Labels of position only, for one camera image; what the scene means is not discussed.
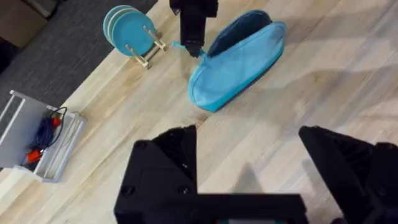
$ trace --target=cable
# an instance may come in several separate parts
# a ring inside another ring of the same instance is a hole
[[[52,124],[52,116],[59,112],[60,110],[64,110],[62,114],[62,121],[60,124],[60,130],[57,134],[56,137],[54,137],[54,127]],[[33,142],[33,147],[38,148],[38,149],[46,149],[50,146],[52,146],[55,142],[57,142],[58,138],[61,135],[62,129],[63,129],[63,122],[65,118],[65,114],[67,113],[68,108],[66,106],[58,108],[54,111],[52,111],[46,118],[44,118],[40,122],[39,130],[36,133],[36,137]]]

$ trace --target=wood grain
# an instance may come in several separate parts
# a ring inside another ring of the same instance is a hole
[[[88,120],[59,184],[0,173],[0,223],[115,223],[113,206],[132,145],[196,124],[200,192],[295,192],[311,223],[340,214],[298,138],[319,125],[369,142],[398,142],[398,3],[394,0],[220,0],[205,50],[250,9],[288,25],[283,56],[217,113],[193,106],[197,59],[159,52],[144,70],[116,50],[65,102]],[[149,12],[163,40],[179,19],[160,0]]]

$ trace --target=blue pouch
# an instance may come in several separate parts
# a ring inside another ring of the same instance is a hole
[[[215,112],[282,55],[286,25],[264,11],[249,11],[216,37],[189,80],[192,102]]]

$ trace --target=cardboard box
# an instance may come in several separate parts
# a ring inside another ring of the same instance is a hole
[[[0,0],[0,37],[24,47],[47,23],[20,0]]]

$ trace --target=blue plate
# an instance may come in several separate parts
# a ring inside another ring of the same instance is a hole
[[[134,11],[122,15],[115,23],[110,35],[114,46],[127,56],[134,56],[126,44],[132,47],[139,55],[146,53],[154,44],[154,39],[144,30],[147,27],[155,34],[155,25],[145,14]]]
[[[121,9],[121,10],[119,10],[117,13],[115,13],[112,16],[112,18],[111,18],[111,20],[109,21],[109,24],[108,24],[108,38],[109,38],[109,41],[111,42],[111,44],[113,46],[114,46],[114,43],[113,43],[112,30],[113,30],[113,27],[114,27],[116,21],[118,21],[118,19],[121,16],[125,15],[126,13],[135,12],[135,11],[137,11],[137,10],[135,10],[135,9]]]
[[[105,35],[105,37],[106,37],[106,39],[108,40],[109,43],[111,43],[111,41],[110,41],[109,36],[108,36],[108,25],[109,25],[109,22],[110,22],[111,18],[119,10],[121,10],[121,9],[129,9],[129,8],[133,8],[133,7],[127,6],[127,5],[116,6],[116,7],[113,7],[111,10],[109,10],[109,12],[106,14],[105,19],[104,19],[104,23],[103,23],[103,30],[104,30],[104,35]]]

